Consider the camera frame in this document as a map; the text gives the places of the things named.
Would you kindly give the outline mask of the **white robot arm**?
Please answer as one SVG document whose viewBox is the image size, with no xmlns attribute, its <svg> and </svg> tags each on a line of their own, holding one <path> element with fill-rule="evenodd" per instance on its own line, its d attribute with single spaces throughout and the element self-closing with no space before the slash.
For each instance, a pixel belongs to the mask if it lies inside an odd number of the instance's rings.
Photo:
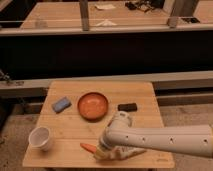
<svg viewBox="0 0 213 171">
<path fill-rule="evenodd" d="M 107 159 L 116 146 L 213 158 L 213 126 L 135 128 L 131 115 L 118 111 L 99 138 L 95 158 Z"/>
</svg>

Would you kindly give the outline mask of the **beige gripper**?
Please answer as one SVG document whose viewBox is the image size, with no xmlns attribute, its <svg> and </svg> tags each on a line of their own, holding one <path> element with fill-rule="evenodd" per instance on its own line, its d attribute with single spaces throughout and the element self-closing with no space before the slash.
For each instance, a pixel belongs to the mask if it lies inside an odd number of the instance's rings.
<svg viewBox="0 0 213 171">
<path fill-rule="evenodd" d="M 103 146 L 98 146 L 94 153 L 94 158 L 96 160 L 108 160 L 110 159 L 110 155 L 113 152 L 112 149 L 107 149 Z"/>
</svg>

